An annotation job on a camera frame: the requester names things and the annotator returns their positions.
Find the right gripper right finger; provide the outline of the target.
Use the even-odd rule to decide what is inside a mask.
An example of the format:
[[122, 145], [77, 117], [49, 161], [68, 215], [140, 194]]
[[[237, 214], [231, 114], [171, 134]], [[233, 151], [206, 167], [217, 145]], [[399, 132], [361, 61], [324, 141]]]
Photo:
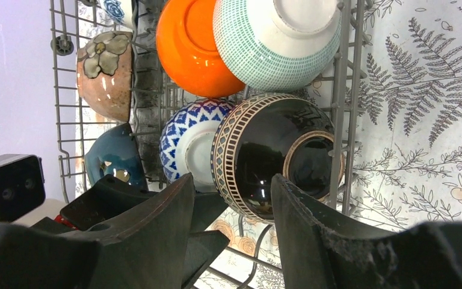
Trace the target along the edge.
[[279, 174], [271, 197], [286, 288], [462, 288], [462, 222], [387, 231], [339, 213]]

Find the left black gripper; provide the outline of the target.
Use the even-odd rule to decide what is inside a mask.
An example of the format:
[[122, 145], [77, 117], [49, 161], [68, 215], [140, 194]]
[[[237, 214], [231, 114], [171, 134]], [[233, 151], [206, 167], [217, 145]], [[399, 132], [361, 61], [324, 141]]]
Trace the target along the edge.
[[227, 247], [219, 230], [204, 228], [194, 208], [222, 203], [218, 196], [196, 196], [193, 177], [183, 175], [148, 200], [93, 225], [69, 229], [44, 218], [34, 228], [102, 245], [87, 288], [191, 288]]

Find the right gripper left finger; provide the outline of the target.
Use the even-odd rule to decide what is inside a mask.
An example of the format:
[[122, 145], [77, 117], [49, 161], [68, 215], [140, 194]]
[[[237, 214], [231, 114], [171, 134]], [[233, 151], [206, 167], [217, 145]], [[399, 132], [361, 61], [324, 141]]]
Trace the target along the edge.
[[0, 224], [0, 288], [180, 288], [194, 197], [187, 173], [86, 231]]

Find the blue white zigzag bowl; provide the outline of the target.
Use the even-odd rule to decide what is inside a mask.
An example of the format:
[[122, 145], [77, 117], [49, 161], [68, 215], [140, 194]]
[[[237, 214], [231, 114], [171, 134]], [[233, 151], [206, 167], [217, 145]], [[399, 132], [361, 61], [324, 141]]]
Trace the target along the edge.
[[159, 156], [167, 181], [191, 173], [199, 193], [214, 192], [211, 147], [221, 121], [233, 109], [227, 99], [198, 99], [174, 113], [164, 126]]

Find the black patterned bowl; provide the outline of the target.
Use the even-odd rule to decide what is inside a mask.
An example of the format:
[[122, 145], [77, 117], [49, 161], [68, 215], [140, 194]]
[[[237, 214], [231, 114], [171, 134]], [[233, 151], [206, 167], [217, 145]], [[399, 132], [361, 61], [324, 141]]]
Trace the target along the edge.
[[211, 174], [231, 209], [272, 223], [273, 176], [324, 198], [330, 192], [333, 148], [334, 126], [315, 104], [291, 94], [262, 93], [242, 101], [218, 126]]

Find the grey wire dish rack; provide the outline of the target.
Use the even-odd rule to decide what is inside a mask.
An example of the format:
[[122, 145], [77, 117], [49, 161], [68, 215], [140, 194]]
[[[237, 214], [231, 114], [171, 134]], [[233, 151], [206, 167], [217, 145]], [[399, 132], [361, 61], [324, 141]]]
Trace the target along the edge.
[[[161, 70], [154, 48], [154, 33], [163, 1], [130, 1], [132, 33], [132, 76], [129, 94], [131, 107], [128, 111], [132, 137], [137, 140], [139, 153], [150, 188], [163, 188], [168, 184], [159, 158], [159, 140], [169, 118], [188, 101], [187, 92], [178, 88]], [[69, 120], [57, 119], [58, 146], [60, 150], [60, 179], [64, 200], [70, 202], [90, 187], [88, 173], [83, 160], [98, 136], [119, 124], [116, 120], [97, 119], [97, 113], [79, 96], [75, 86], [60, 84], [60, 64], [63, 55], [73, 56], [93, 37], [104, 32], [125, 31], [122, 23], [105, 15], [98, 1], [52, 1], [52, 41], [54, 53], [54, 80], [56, 109], [68, 108], [73, 116]], [[333, 74], [328, 80], [333, 83], [332, 97], [322, 110], [330, 115], [334, 131], [328, 137], [334, 147], [328, 157], [340, 156], [340, 169], [333, 171], [329, 192], [323, 201], [343, 212], [351, 214], [356, 207], [350, 202], [351, 186], [357, 174], [351, 170], [349, 138], [342, 133], [357, 121], [362, 110], [358, 106], [358, 92], [345, 100], [344, 85], [355, 83], [366, 74], [359, 68], [359, 61], [334, 59]], [[217, 129], [210, 142], [211, 173], [213, 185], [209, 192], [197, 193], [194, 203], [194, 226], [199, 229], [221, 215], [231, 212], [236, 215], [238, 225], [243, 226], [249, 218], [263, 225], [265, 230], [273, 228], [271, 214], [270, 179], [275, 174], [296, 176], [293, 164], [301, 163], [300, 152], [315, 134], [295, 141], [287, 148], [287, 156], [279, 157], [276, 169], [269, 169], [267, 156], [271, 148], [255, 147], [253, 151], [240, 154], [239, 141], [246, 126], [257, 113], [280, 99], [294, 97], [294, 93], [269, 94], [264, 100], [260, 93], [246, 87], [243, 92], [229, 99], [236, 104], [232, 114]]]

